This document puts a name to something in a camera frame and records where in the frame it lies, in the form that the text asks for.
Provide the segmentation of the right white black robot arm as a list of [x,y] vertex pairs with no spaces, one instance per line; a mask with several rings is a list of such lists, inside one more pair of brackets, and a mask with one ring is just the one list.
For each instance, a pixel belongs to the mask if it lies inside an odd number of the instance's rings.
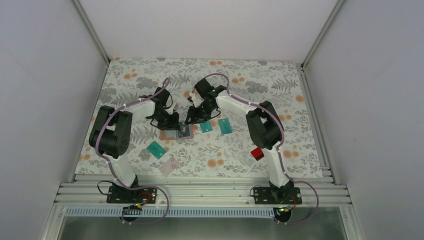
[[225,110],[245,117],[250,139],[261,149],[269,171],[270,195],[274,202],[284,203],[290,197],[294,183],[285,175],[278,148],[284,141],[284,128],[269,101],[252,102],[232,94],[225,86],[213,87],[203,78],[194,86],[201,100],[193,94],[185,123],[194,125],[211,120],[214,110]]

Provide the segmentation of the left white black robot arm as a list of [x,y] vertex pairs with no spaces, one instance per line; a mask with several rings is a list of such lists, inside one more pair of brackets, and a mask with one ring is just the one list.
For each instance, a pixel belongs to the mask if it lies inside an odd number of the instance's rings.
[[158,87],[152,95],[143,95],[118,108],[103,105],[97,112],[89,145],[106,160],[114,177],[113,183],[121,187],[119,196],[128,203],[134,202],[140,191],[127,155],[132,124],[147,119],[156,121],[154,127],[161,131],[179,131],[179,114],[173,110],[174,103],[167,105],[171,98],[169,91]]

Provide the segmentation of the black VIP card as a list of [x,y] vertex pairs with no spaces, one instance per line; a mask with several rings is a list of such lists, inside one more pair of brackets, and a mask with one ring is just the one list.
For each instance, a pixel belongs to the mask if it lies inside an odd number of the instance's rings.
[[179,131],[178,131],[178,137],[179,138],[187,138],[191,135],[190,126],[185,124],[185,122],[181,121],[179,124]]

